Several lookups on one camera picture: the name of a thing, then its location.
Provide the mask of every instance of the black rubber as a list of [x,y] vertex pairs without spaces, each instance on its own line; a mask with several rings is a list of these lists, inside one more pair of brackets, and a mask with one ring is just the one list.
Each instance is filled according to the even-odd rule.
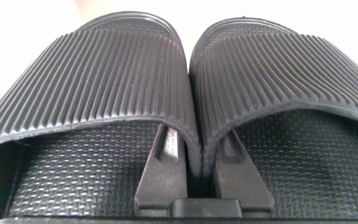
[[229,19],[201,36],[190,76],[204,179],[219,142],[235,129],[275,199],[273,218],[358,219],[358,66],[351,59],[319,37]]
[[58,38],[0,101],[0,147],[23,154],[6,216],[133,216],[159,125],[185,140],[199,177],[186,60],[166,21],[120,12]]
[[158,126],[126,121],[28,140],[6,215],[134,216]]
[[292,110],[236,132],[275,199],[272,217],[358,219],[358,138],[350,121]]

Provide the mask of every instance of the black slide sandal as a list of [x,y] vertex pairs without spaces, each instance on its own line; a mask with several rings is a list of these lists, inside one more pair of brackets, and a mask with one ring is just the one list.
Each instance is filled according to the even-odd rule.
[[246,217],[358,220],[352,60],[319,37],[238,18],[204,32],[190,76],[215,197],[239,199]]
[[52,43],[0,101],[0,218],[163,216],[188,194],[185,149],[195,180],[175,30],[143,12],[100,17]]

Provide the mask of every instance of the black rubber strap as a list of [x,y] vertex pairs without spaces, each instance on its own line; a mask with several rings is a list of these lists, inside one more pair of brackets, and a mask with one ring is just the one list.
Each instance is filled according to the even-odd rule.
[[158,121],[201,152],[185,57],[172,39],[113,30],[53,42],[0,101],[0,144],[123,120]]
[[252,119],[310,108],[358,120],[358,66],[308,35],[239,35],[205,48],[193,72],[203,175],[217,143]]

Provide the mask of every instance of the slide sandal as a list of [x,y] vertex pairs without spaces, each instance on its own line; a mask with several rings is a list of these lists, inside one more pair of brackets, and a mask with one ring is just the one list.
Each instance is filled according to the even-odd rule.
[[143,12],[97,18],[0,101],[0,219],[161,216],[188,196],[200,150],[173,27]]
[[246,217],[358,220],[358,66],[262,19],[218,22],[190,77],[204,185]]

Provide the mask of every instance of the white surface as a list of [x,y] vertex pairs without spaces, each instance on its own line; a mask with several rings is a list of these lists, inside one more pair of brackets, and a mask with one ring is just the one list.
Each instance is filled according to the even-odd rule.
[[[324,37],[358,63],[358,1],[120,0],[93,6],[95,16],[144,11],[166,19],[179,33],[188,60],[208,26],[222,19],[246,16]],[[73,0],[0,1],[0,98],[49,43],[82,23]]]

